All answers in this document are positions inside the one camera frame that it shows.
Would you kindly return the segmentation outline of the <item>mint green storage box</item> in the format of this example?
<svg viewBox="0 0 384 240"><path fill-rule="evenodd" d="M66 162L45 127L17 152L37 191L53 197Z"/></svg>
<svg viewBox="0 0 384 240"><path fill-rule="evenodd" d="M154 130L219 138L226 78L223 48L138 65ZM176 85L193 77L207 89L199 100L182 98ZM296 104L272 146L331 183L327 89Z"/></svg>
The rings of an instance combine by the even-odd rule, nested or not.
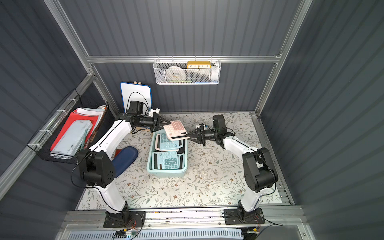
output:
<svg viewBox="0 0 384 240"><path fill-rule="evenodd" d="M147 161L147 172L149 174L153 174L158 178L180 178L183 177L188 169L188 142L186 140L182 140L183 146L180 149L185 150L186 154L186 163L182 170L153 170L152 169L152 152L158 152L156 150L156 146L158 145L156 143L157 135L158 134L165 134L165 130L159 130L153 134L150 151L148 154L148 161Z"/></svg>

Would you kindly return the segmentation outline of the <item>teal calculator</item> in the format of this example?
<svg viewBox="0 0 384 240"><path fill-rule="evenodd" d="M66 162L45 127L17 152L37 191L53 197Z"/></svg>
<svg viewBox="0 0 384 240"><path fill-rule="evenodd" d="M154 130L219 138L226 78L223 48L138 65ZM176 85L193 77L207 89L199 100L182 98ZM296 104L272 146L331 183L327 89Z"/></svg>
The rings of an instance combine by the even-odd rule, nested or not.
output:
<svg viewBox="0 0 384 240"><path fill-rule="evenodd" d="M180 168L182 156L176 151L152 152L152 169L177 170Z"/></svg>

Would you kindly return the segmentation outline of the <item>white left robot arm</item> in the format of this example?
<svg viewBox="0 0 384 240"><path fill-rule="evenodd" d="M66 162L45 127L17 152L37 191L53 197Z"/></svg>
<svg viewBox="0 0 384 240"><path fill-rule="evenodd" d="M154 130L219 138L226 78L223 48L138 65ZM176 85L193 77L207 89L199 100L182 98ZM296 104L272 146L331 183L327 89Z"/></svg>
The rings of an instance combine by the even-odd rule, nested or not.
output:
<svg viewBox="0 0 384 240"><path fill-rule="evenodd" d="M128 203L120 195L115 183L116 169L111 160L115 149L135 127L149 128L151 132L156 132L170 123L156 112L149 116L119 114L97 143L78 153L80 177L89 188L99 192L106 204L107 225L126 225L131 220Z"/></svg>

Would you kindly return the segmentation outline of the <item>black calculator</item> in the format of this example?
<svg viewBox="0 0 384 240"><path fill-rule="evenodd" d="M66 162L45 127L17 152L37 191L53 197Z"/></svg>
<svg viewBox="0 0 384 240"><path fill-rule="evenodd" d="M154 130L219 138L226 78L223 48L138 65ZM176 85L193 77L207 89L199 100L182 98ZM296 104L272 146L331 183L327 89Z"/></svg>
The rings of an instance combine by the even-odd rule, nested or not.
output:
<svg viewBox="0 0 384 240"><path fill-rule="evenodd" d="M186 154L184 149L179 149L177 151L178 158L179 158L179 170L182 170L186 163Z"/></svg>

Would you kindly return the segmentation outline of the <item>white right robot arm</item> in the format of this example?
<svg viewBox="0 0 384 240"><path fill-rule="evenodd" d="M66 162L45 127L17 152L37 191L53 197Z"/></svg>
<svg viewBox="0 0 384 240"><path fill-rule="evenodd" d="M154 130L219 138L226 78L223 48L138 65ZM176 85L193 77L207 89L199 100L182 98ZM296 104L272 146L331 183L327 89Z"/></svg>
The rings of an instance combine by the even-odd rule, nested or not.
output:
<svg viewBox="0 0 384 240"><path fill-rule="evenodd" d="M243 161L247 189L235 210L224 210L223 217L226 224L264 224L264 215L259 205L262 197L270 195L269 190L277 187L279 180L269 150L252 147L239 140L227 129L205 129L203 124L187 136L190 141L203 146L207 140L216 142L224 150L232 152Z"/></svg>

